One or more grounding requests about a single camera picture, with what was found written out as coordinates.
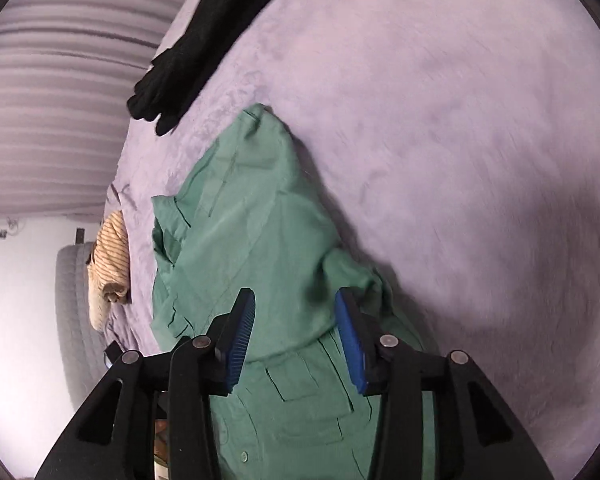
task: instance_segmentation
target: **black cloth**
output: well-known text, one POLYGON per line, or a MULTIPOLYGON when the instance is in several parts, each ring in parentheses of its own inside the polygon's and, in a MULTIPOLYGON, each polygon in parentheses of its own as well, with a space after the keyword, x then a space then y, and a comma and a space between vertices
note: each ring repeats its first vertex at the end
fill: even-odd
POLYGON ((200 0, 183 36, 152 61, 126 106, 134 119, 176 127, 224 55, 270 0, 200 0))

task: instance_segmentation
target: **gray mattress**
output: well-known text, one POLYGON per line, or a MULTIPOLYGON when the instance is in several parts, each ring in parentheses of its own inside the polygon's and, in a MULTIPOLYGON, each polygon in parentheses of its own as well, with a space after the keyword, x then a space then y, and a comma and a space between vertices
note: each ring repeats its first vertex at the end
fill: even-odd
MULTIPOLYGON (((184 31, 187 0, 160 49, 184 31)), ((600 30, 578 0, 273 0, 177 129, 132 121, 115 179, 145 353, 150 198, 245 106, 297 137, 359 258, 467 350, 557 480, 600 442, 600 30)))
POLYGON ((89 322, 85 265, 91 244, 62 248, 56 260, 56 317, 62 365, 74 409, 82 404, 107 371, 104 336, 89 322))

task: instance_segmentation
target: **curtain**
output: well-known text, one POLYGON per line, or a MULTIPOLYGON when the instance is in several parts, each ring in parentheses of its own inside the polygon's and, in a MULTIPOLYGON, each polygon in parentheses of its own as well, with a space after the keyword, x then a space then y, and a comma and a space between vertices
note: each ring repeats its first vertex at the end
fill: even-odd
POLYGON ((100 216, 126 99, 184 0, 10 0, 0 13, 0 217, 100 216))

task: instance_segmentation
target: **blue gripper pad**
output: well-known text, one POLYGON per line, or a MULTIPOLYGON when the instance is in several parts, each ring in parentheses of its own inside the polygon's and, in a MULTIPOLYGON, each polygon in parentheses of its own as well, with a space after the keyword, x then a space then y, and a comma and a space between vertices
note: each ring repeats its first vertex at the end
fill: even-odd
POLYGON ((365 355, 360 346, 360 340, 353 328, 353 323, 347 310, 347 303, 344 300, 342 293, 336 293, 336 323, 340 340, 344 348, 344 357, 349 368, 349 377, 351 382, 357 388, 359 394, 364 394, 368 386, 368 381, 365 379, 365 355))
POLYGON ((226 379, 224 380, 224 384, 229 392, 234 389, 234 386, 238 384, 238 380, 240 379, 244 358, 247 355, 247 346, 251 338, 253 321, 256 317, 256 297, 253 291, 248 288, 241 289, 236 303, 240 303, 240 300, 243 302, 241 306, 242 311, 236 312, 239 315, 237 328, 234 340, 226 353, 225 361, 226 379))

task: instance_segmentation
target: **green shirt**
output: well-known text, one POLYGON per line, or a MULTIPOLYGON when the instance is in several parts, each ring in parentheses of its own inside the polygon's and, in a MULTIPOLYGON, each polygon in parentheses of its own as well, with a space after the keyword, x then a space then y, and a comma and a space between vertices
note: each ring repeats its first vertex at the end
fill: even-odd
MULTIPOLYGON (((205 333, 241 287, 255 293, 240 383, 211 402, 224 478, 366 478, 380 399, 350 382, 334 328, 336 291, 359 287, 363 310, 422 345, 394 316, 381 277, 342 249, 282 122, 263 105, 247 108, 176 196, 153 201, 152 330, 163 350, 205 333)), ((432 403, 424 399, 424 478, 432 478, 432 403)))

